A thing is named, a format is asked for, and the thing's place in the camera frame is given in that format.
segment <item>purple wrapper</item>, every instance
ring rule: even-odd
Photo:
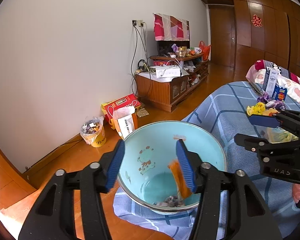
[[[264,92],[263,95],[261,97],[258,97],[257,98],[257,102],[258,103],[264,103],[264,104],[267,104],[268,102],[271,101],[271,98],[269,97],[268,93],[267,92]]]
[[[276,109],[278,111],[286,109],[284,103],[282,101],[279,101],[279,100],[277,100],[277,101],[272,100],[272,101],[268,102],[266,104],[266,107],[274,108],[274,109]]]
[[[176,44],[173,44],[171,48],[173,49],[174,53],[178,52],[178,46]]]

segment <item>enamel bowl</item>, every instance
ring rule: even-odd
[[[159,214],[172,214],[198,206],[200,194],[184,200],[183,207],[155,205],[177,195],[177,186],[168,168],[177,159],[176,142],[182,139],[191,152],[203,162],[226,171],[226,155],[216,138],[205,129],[187,122],[162,121],[140,127],[125,138],[125,155],[118,181],[125,193],[136,203]]]

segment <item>yellow trash bin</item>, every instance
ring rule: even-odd
[[[100,147],[106,143],[103,120],[104,118],[102,116],[95,117],[82,125],[80,134],[87,144],[90,144],[93,147]]]

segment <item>mug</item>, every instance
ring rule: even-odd
[[[194,48],[194,52],[196,54],[200,54],[202,52],[202,50],[200,48]]]

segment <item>bowl rim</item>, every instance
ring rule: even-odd
[[[189,122],[184,122],[184,121],[177,121],[177,120],[165,120],[165,121],[158,121],[158,122],[153,122],[153,123],[149,123],[149,124],[146,124],[144,126],[141,126],[139,128],[137,128],[136,130],[134,130],[132,133],[130,133],[125,139],[124,141],[126,141],[132,134],[134,134],[135,132],[141,130],[142,128],[146,127],[146,126],[149,126],[149,125],[152,125],[152,124],[156,124],[156,123],[162,123],[162,122],[181,122],[181,123],[186,123],[186,124],[189,124],[189,125],[192,125],[196,128],[200,128],[202,130],[204,130],[205,132],[207,132],[208,134],[210,134],[214,139],[215,141],[219,144],[220,146],[220,149],[223,153],[223,157],[224,157],[224,160],[225,160],[225,167],[224,167],[224,171],[226,172],[227,171],[227,158],[226,158],[226,153],[222,147],[222,145],[220,144],[220,142],[216,139],[216,137],[210,133],[209,131],[207,131],[206,129],[196,125],[196,124],[193,124],[193,123],[189,123]],[[196,208],[198,205],[199,205],[199,202],[196,202],[196,203],[193,203],[191,205],[187,205],[187,206],[183,206],[183,207],[161,207],[161,206],[157,206],[157,205],[153,205],[153,204],[149,204],[147,203],[146,201],[140,199],[139,197],[137,197],[136,195],[134,195],[126,186],[125,184],[122,182],[121,180],[121,176],[120,176],[120,173],[118,173],[118,177],[117,177],[117,180],[118,180],[118,183],[120,185],[120,187],[123,189],[123,191],[128,195],[129,198],[131,198],[132,201],[135,201],[136,203],[140,204],[141,206],[144,206],[146,208],[150,208],[152,210],[156,210],[156,211],[160,211],[160,212],[166,212],[166,213],[171,213],[171,212],[182,212],[182,211],[187,211],[187,210],[190,210],[190,209],[193,209],[193,208]]]

